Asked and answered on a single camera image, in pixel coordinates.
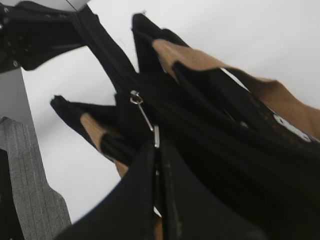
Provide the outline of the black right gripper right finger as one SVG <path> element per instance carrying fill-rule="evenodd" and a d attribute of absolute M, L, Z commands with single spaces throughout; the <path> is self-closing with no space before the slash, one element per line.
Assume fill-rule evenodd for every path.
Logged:
<path fill-rule="evenodd" d="M 265 239 L 262 230 L 227 207 L 198 180 L 172 143 L 163 141 L 158 154 L 164 239 Z"/>

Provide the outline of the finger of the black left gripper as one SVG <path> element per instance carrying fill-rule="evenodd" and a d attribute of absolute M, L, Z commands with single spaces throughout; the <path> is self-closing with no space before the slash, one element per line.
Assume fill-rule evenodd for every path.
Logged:
<path fill-rule="evenodd" d="M 79 48 L 85 41 L 72 18 L 88 7 L 87 0 L 68 0 L 57 9 L 31 0 L 14 6 L 14 66 L 32 71 L 47 61 Z"/>

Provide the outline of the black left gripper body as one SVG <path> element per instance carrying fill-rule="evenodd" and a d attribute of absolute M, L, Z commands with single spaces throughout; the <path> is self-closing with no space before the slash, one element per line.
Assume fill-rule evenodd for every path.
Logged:
<path fill-rule="evenodd" d="M 33 69 L 30 27 L 33 2 L 20 1 L 15 5 L 0 4 L 0 72 L 17 68 Z"/>

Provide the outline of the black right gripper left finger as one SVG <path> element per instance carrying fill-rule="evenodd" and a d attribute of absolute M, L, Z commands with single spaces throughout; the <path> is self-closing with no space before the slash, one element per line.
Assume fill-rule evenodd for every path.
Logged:
<path fill-rule="evenodd" d="M 57 240 L 153 240 L 155 153 L 151 141 L 138 150 L 116 187 Z"/>

